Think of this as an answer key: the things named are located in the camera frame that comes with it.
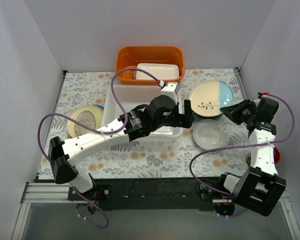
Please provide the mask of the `white ribbed bowl plate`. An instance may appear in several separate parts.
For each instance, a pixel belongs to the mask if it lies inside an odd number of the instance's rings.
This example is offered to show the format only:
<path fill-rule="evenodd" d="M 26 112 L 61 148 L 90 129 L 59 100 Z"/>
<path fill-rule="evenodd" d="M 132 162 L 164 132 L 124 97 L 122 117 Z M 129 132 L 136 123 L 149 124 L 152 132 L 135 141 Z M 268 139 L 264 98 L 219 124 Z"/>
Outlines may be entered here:
<path fill-rule="evenodd" d="M 203 119 L 195 123 L 192 136 L 194 142 L 204 150 L 228 146 L 228 131 L 221 123 L 213 119 Z"/>

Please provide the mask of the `beige and blue plate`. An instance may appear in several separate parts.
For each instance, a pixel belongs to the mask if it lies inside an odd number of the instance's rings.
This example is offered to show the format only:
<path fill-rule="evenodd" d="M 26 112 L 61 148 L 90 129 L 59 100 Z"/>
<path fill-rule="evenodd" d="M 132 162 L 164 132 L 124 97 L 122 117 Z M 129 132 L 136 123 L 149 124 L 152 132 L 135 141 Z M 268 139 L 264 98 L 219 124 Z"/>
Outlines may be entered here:
<path fill-rule="evenodd" d="M 195 86 L 188 99 L 191 109 L 199 116 L 213 118 L 223 113 L 220 108 L 230 107 L 234 101 L 234 92 L 221 80 L 207 80 Z"/>

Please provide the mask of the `speckled oval plate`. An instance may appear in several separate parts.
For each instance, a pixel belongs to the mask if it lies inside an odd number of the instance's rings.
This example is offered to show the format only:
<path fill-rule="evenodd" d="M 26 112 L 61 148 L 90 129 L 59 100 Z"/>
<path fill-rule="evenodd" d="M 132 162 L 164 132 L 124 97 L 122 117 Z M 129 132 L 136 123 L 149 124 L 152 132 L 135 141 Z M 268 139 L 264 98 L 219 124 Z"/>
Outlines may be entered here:
<path fill-rule="evenodd" d="M 82 123 L 83 125 L 85 125 L 86 127 L 89 127 L 91 129 L 95 129 L 96 128 L 96 118 L 95 115 L 89 111 L 89 110 L 85 110 L 83 112 L 81 112 L 77 118 L 76 118 L 77 122 Z M 91 133 L 90 130 L 88 130 L 85 127 L 82 127 L 78 124 L 74 125 L 74 132 L 76 134 L 77 137 L 85 135 L 87 133 Z"/>

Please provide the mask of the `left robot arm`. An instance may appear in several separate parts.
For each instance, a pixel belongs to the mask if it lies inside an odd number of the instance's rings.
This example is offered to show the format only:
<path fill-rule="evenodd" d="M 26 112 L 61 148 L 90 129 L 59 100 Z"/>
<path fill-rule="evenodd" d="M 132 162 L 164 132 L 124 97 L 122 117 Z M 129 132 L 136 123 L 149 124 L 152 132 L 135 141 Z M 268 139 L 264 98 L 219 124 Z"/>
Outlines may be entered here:
<path fill-rule="evenodd" d="M 95 133 L 86 133 L 71 139 L 54 137 L 49 142 L 48 160 L 56 184 L 70 184 L 85 200 L 96 196 L 93 177 L 79 168 L 85 158 L 118 144 L 147 137 L 161 127 L 189 129 L 194 116 L 191 102 L 183 102 L 184 113 L 179 112 L 179 103 L 167 95 L 155 97 L 149 104 L 141 104 L 123 114 Z"/>

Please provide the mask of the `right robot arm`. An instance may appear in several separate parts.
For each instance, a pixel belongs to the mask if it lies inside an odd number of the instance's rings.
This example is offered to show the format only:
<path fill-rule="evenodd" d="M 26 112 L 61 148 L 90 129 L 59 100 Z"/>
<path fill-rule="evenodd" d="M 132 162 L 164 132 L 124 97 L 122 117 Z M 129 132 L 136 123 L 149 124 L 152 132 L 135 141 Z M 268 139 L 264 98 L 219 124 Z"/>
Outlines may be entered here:
<path fill-rule="evenodd" d="M 286 181 L 279 177 L 275 166 L 273 141 L 277 129 L 272 120 L 278 108 L 276 100 L 264 96 L 220 108 L 233 123 L 246 124 L 251 148 L 247 171 L 241 177 L 225 174 L 224 181 L 216 186 L 217 195 L 222 199 L 232 196 L 235 204 L 265 217 L 286 189 Z"/>

